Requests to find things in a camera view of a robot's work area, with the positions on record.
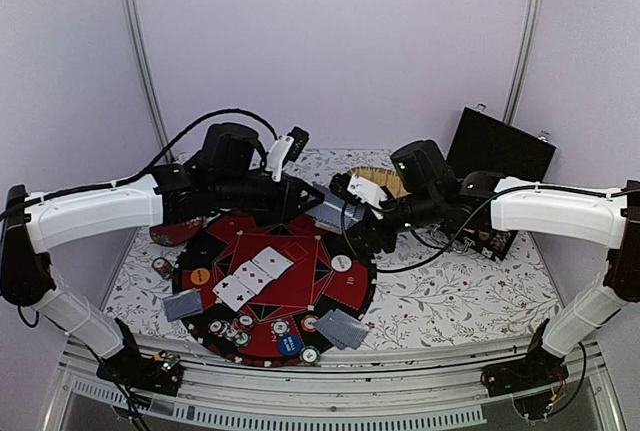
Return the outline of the red white poker chip stack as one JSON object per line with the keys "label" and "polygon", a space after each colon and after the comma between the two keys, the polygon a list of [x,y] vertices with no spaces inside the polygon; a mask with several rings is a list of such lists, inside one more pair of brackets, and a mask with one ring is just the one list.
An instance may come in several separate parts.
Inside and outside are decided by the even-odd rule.
{"label": "red white poker chip stack", "polygon": [[316,324],[319,318],[315,315],[304,316],[301,320],[301,327],[307,333],[316,332]]}

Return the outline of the dealt blue card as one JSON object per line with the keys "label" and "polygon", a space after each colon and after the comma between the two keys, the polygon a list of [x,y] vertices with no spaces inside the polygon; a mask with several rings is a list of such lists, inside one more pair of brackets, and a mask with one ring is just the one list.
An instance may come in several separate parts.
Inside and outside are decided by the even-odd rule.
{"label": "dealt blue card", "polygon": [[333,315],[325,315],[315,322],[314,328],[327,338],[335,347],[343,350],[353,345],[351,332],[344,322],[340,322]]}
{"label": "dealt blue card", "polygon": [[168,322],[195,316],[204,310],[200,291],[195,288],[165,297],[162,306]]}

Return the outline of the multicolour chip stack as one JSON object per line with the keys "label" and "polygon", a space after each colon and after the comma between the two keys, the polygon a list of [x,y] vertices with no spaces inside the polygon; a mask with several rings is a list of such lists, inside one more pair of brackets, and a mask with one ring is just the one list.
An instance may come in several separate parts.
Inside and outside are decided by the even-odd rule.
{"label": "multicolour chip stack", "polygon": [[168,280],[173,275],[173,266],[165,257],[157,257],[152,261],[152,269],[163,279]]}

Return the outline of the white dealer button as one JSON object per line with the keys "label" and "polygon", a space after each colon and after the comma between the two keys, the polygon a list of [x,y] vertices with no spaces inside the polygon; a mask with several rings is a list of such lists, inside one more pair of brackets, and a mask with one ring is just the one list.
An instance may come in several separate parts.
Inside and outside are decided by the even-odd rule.
{"label": "white dealer button", "polygon": [[338,254],[331,259],[331,267],[338,273],[345,273],[351,270],[353,266],[352,259],[344,254]]}

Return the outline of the green poker chip stack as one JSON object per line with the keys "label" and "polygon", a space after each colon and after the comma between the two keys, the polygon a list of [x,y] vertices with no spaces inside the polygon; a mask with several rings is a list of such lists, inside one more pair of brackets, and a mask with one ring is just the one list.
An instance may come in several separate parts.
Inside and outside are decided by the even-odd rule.
{"label": "green poker chip stack", "polygon": [[320,351],[314,346],[305,346],[301,349],[299,358],[306,365],[315,365],[320,359]]}

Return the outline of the blue white poker chip stack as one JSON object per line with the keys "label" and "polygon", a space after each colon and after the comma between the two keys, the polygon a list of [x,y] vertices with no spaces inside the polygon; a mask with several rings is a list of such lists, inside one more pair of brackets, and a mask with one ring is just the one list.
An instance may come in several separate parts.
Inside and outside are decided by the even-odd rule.
{"label": "blue white poker chip stack", "polygon": [[239,348],[246,347],[251,343],[250,330],[238,328],[232,324],[226,327],[221,333],[221,337]]}

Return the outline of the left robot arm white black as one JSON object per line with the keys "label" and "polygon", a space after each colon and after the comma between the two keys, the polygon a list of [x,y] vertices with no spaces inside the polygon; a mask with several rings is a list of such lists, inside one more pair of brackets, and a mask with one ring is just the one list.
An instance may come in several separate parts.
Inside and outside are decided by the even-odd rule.
{"label": "left robot arm white black", "polygon": [[307,141],[307,132],[294,128],[264,149],[255,130],[214,124],[201,149],[183,164],[151,165],[120,181],[49,194],[12,187],[1,215],[2,297],[83,341],[98,361],[100,378],[122,388],[176,395],[182,366],[168,356],[143,356],[126,324],[54,274],[50,250],[121,229],[181,224],[219,210],[271,213],[279,222],[290,221],[324,200],[313,186],[283,171]]}

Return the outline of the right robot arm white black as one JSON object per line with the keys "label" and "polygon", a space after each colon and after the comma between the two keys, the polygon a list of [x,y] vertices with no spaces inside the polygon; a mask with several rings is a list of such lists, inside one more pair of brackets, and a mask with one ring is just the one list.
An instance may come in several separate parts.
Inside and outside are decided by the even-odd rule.
{"label": "right robot arm white black", "polygon": [[475,171],[456,177],[432,140],[410,143],[391,156],[406,190],[392,197],[352,173],[345,199],[366,206],[344,236],[357,254],[392,252],[401,231],[439,224],[455,236],[464,229],[531,231],[604,246],[607,267],[535,331],[523,358],[485,367],[490,396],[545,386],[567,378],[566,356],[616,313],[639,300],[639,184],[593,190],[530,182]]}

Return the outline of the blue small blind button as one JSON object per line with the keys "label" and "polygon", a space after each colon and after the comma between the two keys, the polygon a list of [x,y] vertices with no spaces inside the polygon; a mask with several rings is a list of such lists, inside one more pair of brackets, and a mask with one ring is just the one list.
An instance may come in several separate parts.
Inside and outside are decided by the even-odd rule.
{"label": "blue small blind button", "polygon": [[302,348],[301,339],[293,334],[285,334],[279,338],[278,351],[284,356],[296,356]]}

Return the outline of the round red black poker mat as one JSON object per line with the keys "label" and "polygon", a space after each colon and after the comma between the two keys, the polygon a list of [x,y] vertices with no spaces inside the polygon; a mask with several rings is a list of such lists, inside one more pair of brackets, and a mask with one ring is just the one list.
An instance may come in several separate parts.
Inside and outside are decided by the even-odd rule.
{"label": "round red black poker mat", "polygon": [[[273,247],[294,265],[234,312],[213,293],[213,288],[265,247]],[[352,259],[350,271],[338,273],[332,269],[331,259],[338,254]],[[190,280],[191,272],[197,268],[206,268],[211,273],[211,279],[202,286]],[[331,311],[341,310],[362,319],[373,300],[375,287],[375,269],[356,261],[341,236],[316,227],[308,215],[287,223],[277,222],[265,213],[223,215],[187,242],[172,277],[173,293],[195,288],[201,294],[203,312],[182,321],[188,333],[212,353],[253,367],[300,363],[299,354],[284,356],[278,351],[280,337],[271,332],[271,323],[277,319],[289,321],[288,334],[298,336],[302,348],[314,346],[320,352],[331,349],[331,342],[318,331],[307,333],[302,329],[302,318],[315,315],[320,319]],[[236,319],[243,314],[252,316],[255,326],[250,330],[251,343],[239,348],[222,338],[221,333],[230,324],[238,327]]]}

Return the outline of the orange big blind button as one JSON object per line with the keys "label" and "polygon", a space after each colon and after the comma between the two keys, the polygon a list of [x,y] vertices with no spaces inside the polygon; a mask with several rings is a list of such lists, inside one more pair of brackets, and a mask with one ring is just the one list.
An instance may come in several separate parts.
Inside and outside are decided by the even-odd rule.
{"label": "orange big blind button", "polygon": [[206,268],[197,268],[191,272],[190,280],[196,286],[202,286],[211,279],[211,273]]}

